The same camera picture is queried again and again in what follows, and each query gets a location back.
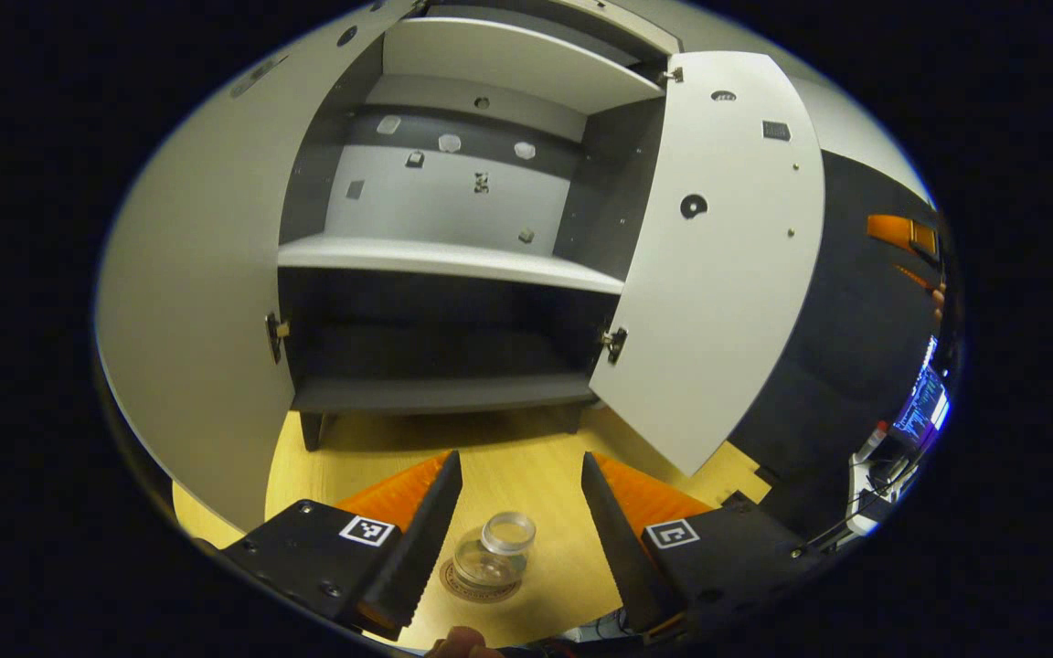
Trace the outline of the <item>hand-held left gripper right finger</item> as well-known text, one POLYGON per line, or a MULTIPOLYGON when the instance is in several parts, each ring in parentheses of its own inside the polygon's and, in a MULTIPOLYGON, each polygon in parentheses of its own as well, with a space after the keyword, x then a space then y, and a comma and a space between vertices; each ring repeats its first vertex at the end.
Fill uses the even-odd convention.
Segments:
POLYGON ((824 554, 736 493, 711 507, 587 452, 581 490, 628 621, 645 641, 697 641, 803 586, 824 554))

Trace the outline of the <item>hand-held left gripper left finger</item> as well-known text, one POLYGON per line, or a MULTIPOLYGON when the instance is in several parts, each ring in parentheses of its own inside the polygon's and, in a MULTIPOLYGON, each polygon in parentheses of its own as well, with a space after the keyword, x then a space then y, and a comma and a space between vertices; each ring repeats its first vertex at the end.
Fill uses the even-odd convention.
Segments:
POLYGON ((339 501, 301 499, 221 549, 222 565, 353 632, 412 624, 463 488, 448 451, 339 501))

